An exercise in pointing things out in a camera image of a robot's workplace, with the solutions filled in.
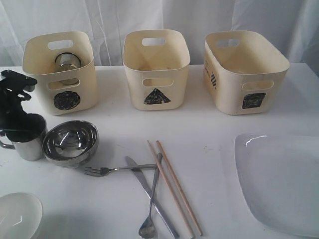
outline chopsticks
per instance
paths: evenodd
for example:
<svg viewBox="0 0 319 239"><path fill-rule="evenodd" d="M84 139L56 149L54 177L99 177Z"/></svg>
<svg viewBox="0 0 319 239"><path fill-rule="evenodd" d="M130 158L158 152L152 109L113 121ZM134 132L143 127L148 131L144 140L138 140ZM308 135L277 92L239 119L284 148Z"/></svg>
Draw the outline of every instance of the chopsticks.
<svg viewBox="0 0 319 239"><path fill-rule="evenodd" d="M181 204L180 204L180 202L179 202L179 200L178 200L178 198L177 198L177 196L176 196L176 194L175 194L175 192L174 192L174 189L173 189L171 183L169 182L169 179L168 179L167 175L165 174L165 171L164 171L162 165L161 165L160 162L158 161L156 152L155 152L153 146L151 145L151 143L150 143L149 141L148 141L148 145L149 145L150 150L151 150L151 152L152 152L152 155L153 155L153 157L154 157L154 159L155 159L155 161L156 161L156 164L157 164L157 166L158 166L158 168L159 168L159 171L160 171L160 173L161 173L161 175L162 175L162 177L163 177L163 179L164 179L164 182L166 183L167 187L169 188L169 190L170 190L170 192L171 192L171 194L172 194L172 196L173 196L173 198L174 198L174 200L175 200L175 203L176 203L176 205L177 205L177 207L178 207L178 209L179 209L179 212L180 212L180 214L182 215L182 218L183 218L183 220L184 220L184 222L185 222L185 224L186 224L186 226L187 226L187 229L188 229L188 231L189 231L189 234L191 235L191 238L194 238L194 237L195 237L195 234L194 234L194 232L193 232L193 230L192 230L192 228L191 228L191 226L190 226L190 224L189 224L189 222L188 222L188 220L187 220L186 214L185 214L185 212L183 211L183 209L182 209L182 207L181 207ZM173 171L173 169L172 169L172 167L171 167L171 164L170 164L170 162L169 162L169 160L168 160L168 158L167 158L167 156L166 156L166 154L165 154L165 152L164 152L164 150L163 150L163 147L161 146L161 144L160 144L159 141L157 141L157 145L158 145L159 150L161 151L161 153L162 153L162 155L163 155L163 158L164 158L164 160L165 160L165 162L166 162L166 164L167 164L167 166L168 166L168 169L169 169L169 171L170 171L170 173L171 173L171 175L172 175L172 177L173 177L173 179L174 179L174 182L175 182L175 184L176 184L176 186L177 186L177 188L178 188L178 191L179 191L179 193L180 193L180 195L181 195L181 197L182 197L182 199L183 199L183 202L185 203L186 208L187 208L188 212L190 213L190 216L191 216L193 222L195 223L196 228L197 228L199 234L200 234L200 235L203 235L203 232L202 232L202 230L200 229L200 226L199 226L199 224L198 224L198 222L197 222L197 220L196 220L196 217L195 217L195 215L194 215L194 213L193 213L193 211L192 211L192 209L191 209L191 207L190 207L190 205L189 205L189 203L188 203L188 200L187 200L187 198L186 198L186 196L185 196L185 194L184 194L184 192L183 192L183 190L182 190L182 188L181 188L181 186L180 186L180 183L179 183L179 181L178 181L178 179L177 179L177 177L176 177L176 175L175 175L175 173L174 173L174 171Z"/></svg>
<svg viewBox="0 0 319 239"><path fill-rule="evenodd" d="M168 167L168 170L170 171L170 174L171 174L171 176L172 176L172 178L174 180L174 183L175 183L175 185L176 185L176 187L177 187L177 189L179 191L179 194L180 194L181 198L184 201L184 204L185 204L185 206L186 206L186 208L188 210L188 213L190 214L190 217L193 220L199 235L202 236L203 235L203 231L201 230L201 228L200 228L200 226L198 224L198 221L197 221L197 219L195 217L195 214L194 214L192 208L189 205L189 202L188 202L188 200L187 200L187 198L186 198L186 196L184 194L184 191L181 188L181 185L180 185L180 183L179 183L179 181L178 181L178 179L177 179L177 177L176 177L176 175L175 175L175 173L173 171L173 168L171 167L171 164L170 164L170 162L169 162L169 160L168 160L168 158L166 156L166 153L165 153L163 147L161 146L161 143L158 140L156 141L156 144L158 145L158 148L159 148L160 152L162 153L163 159L164 159L164 161L165 161L165 163L166 163L166 165Z"/></svg>

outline metal bowl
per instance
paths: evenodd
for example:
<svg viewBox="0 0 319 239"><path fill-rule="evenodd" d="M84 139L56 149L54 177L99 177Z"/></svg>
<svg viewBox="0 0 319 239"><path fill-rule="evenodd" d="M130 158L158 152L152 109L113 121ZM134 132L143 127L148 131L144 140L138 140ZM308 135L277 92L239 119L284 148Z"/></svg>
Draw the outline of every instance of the metal bowl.
<svg viewBox="0 0 319 239"><path fill-rule="evenodd" d="M72 120L54 127L45 136L42 150L55 165L76 168L89 162L99 144L97 128L90 122Z"/></svg>

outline cream plastic bin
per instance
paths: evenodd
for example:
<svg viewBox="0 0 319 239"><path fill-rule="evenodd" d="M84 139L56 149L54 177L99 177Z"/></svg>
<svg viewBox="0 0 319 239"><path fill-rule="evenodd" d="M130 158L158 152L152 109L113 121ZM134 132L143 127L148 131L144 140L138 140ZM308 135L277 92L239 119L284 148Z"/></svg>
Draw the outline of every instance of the cream plastic bin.
<svg viewBox="0 0 319 239"><path fill-rule="evenodd" d="M144 45L145 38L161 38L164 44ZM177 31L145 30L128 34L123 64L133 106L142 111L179 107L184 100L189 63L187 44Z"/></svg>
<svg viewBox="0 0 319 239"><path fill-rule="evenodd" d="M59 46L63 42L70 44L57 49L49 48L52 43ZM55 59L63 52L76 55L82 67L55 72ZM38 80L35 95L43 109L51 115L84 110L98 101L93 51L89 37L84 32L54 33L29 40L25 46L22 69ZM77 83L65 85L65 80Z"/></svg>
<svg viewBox="0 0 319 239"><path fill-rule="evenodd" d="M266 111L289 66L258 33L217 32L205 38L203 78L217 108L226 114Z"/></svg>

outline knife blade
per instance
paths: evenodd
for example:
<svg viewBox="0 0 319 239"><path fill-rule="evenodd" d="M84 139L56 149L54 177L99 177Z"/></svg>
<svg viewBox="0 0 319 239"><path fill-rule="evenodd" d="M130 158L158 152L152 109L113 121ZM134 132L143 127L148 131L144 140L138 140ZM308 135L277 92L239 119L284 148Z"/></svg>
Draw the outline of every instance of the knife blade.
<svg viewBox="0 0 319 239"><path fill-rule="evenodd" d="M125 160L126 160L126 163L128 166L136 166L137 165L137 163L132 158L130 158L128 156L125 157ZM148 184L143 172L140 169L132 169L131 171L134 173L134 175L138 179L139 183L144 188L144 191L146 192L147 196L149 198L151 198L151 188L149 187L149 184ZM154 198L153 204L154 204L154 207L155 207L156 211L158 212L160 218L163 220L163 222L167 226L169 233L175 239L179 238L179 234L175 230L173 224L171 223L170 219L168 218L168 216L166 215L166 213L164 212L163 208L161 207L161 205L159 204L159 202L157 201L156 198Z"/></svg>

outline white backdrop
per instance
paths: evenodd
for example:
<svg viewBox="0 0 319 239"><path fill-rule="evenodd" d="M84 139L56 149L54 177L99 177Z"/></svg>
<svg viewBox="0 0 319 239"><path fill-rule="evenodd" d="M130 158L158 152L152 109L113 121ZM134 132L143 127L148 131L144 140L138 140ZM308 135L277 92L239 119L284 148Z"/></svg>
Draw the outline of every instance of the white backdrop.
<svg viewBox="0 0 319 239"><path fill-rule="evenodd" d="M252 30L319 75L318 0L0 0L0 66L21 65L32 37L71 30L89 35L96 65L121 65L126 34L163 28L184 35L192 64L207 34Z"/></svg>

